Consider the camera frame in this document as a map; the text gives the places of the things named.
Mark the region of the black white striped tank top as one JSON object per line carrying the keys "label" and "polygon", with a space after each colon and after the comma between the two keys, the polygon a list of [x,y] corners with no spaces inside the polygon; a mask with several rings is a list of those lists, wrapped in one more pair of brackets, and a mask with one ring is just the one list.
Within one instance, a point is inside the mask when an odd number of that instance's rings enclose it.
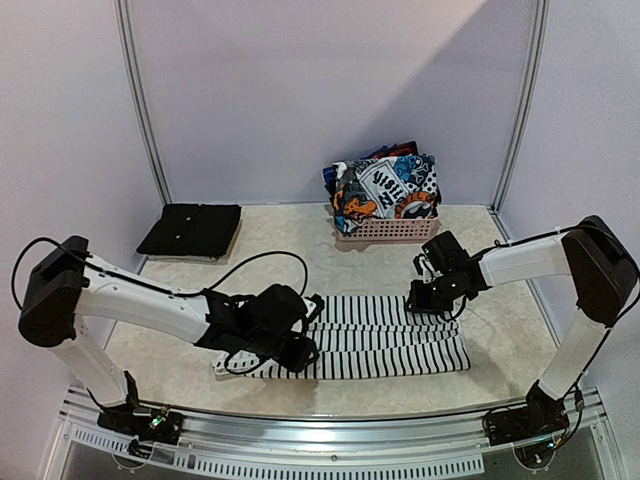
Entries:
{"label": "black white striped tank top", "polygon": [[324,296],[308,337],[318,359],[300,373],[248,352],[211,363],[218,379],[360,380],[465,371],[471,367],[459,323],[445,314],[410,313],[403,296]]}

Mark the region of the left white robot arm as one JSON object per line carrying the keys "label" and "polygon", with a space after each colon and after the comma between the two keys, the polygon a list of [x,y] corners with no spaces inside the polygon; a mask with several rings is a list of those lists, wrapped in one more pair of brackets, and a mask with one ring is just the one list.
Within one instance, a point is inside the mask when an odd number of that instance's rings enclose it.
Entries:
{"label": "left white robot arm", "polygon": [[148,426],[131,375],[117,367],[91,336],[87,317],[109,318],[168,334],[197,348],[255,355],[300,373],[318,347],[307,332],[322,299],[274,284],[258,295],[227,295],[211,287],[183,291],[122,271],[94,255],[87,239],[71,236],[30,272],[18,330],[30,344],[52,351],[84,385],[102,412],[128,434]]}

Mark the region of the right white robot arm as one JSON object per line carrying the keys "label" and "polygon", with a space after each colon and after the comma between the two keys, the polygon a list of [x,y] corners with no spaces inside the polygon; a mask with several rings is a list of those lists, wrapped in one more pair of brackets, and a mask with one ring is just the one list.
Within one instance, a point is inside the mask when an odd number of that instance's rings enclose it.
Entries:
{"label": "right white robot arm", "polygon": [[525,239],[497,242],[469,253],[450,231],[428,240],[415,258],[405,308],[452,319],[480,293],[512,283],[565,280],[574,294],[572,323],[531,391],[542,397],[523,407],[517,427],[537,436],[552,424],[550,401],[566,396],[588,370],[614,326],[639,302],[639,266],[603,219]]}

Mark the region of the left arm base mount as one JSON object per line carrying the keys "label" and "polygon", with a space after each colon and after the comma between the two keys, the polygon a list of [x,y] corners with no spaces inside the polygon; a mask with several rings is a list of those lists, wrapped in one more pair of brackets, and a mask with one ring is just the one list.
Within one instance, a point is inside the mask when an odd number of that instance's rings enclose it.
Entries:
{"label": "left arm base mount", "polygon": [[128,371],[124,372],[124,378],[126,396],[121,404],[103,406],[90,393],[100,409],[98,426],[130,436],[127,454],[142,460],[151,458],[156,443],[176,446],[182,434],[184,415],[169,405],[157,408],[142,405],[136,382]]}

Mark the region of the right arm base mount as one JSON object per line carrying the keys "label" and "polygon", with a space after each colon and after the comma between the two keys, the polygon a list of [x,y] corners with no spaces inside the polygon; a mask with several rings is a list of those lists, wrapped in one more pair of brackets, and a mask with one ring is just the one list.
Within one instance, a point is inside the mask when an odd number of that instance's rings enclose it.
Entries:
{"label": "right arm base mount", "polygon": [[575,435],[583,409],[583,393],[576,383],[563,397],[554,399],[536,382],[524,406],[489,410],[482,417],[482,428],[491,446],[512,444],[521,466],[539,470],[547,467],[555,452]]}

